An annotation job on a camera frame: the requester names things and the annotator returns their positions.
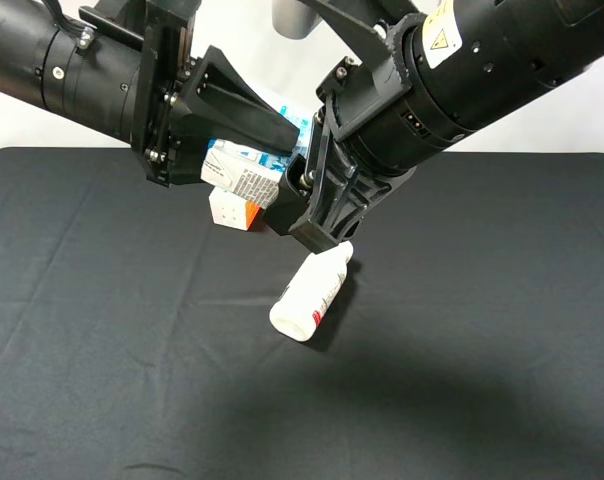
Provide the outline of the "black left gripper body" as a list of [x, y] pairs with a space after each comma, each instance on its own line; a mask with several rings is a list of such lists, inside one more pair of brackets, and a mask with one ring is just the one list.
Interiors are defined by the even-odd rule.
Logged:
[[140, 52], [130, 146], [158, 185], [196, 184], [207, 141], [176, 134], [170, 115], [198, 61], [191, 56], [199, 1], [99, 1], [80, 18]]

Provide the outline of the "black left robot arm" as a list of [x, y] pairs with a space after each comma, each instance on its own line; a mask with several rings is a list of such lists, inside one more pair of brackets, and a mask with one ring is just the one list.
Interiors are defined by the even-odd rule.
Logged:
[[128, 144], [148, 180], [194, 184], [209, 145], [289, 155], [298, 128], [223, 52], [191, 56], [196, 1], [0, 1], [0, 92]]

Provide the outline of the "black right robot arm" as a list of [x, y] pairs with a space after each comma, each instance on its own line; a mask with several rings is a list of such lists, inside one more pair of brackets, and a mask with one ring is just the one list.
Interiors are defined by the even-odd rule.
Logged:
[[319, 253], [426, 160], [604, 56], [604, 1], [312, 1], [349, 46], [264, 221]]

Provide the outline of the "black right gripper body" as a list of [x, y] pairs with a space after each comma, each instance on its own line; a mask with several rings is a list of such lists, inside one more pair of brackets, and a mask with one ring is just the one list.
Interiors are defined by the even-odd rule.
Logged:
[[411, 1], [301, 2], [355, 55], [318, 86], [302, 156], [315, 166], [321, 153], [341, 150], [382, 182], [380, 203], [432, 155], [432, 97], [414, 57], [426, 16]]

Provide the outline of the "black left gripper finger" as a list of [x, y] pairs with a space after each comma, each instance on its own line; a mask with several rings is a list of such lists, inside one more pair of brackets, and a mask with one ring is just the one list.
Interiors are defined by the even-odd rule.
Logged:
[[211, 46], [196, 60], [171, 108], [171, 133], [290, 153], [299, 129], [256, 94], [224, 53]]

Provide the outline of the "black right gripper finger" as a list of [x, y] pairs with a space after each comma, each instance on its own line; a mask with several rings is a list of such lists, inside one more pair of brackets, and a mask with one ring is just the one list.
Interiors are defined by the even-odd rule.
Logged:
[[321, 153], [315, 166], [298, 154], [280, 178], [264, 221], [308, 249], [331, 249], [352, 238], [381, 198], [382, 182], [341, 150]]

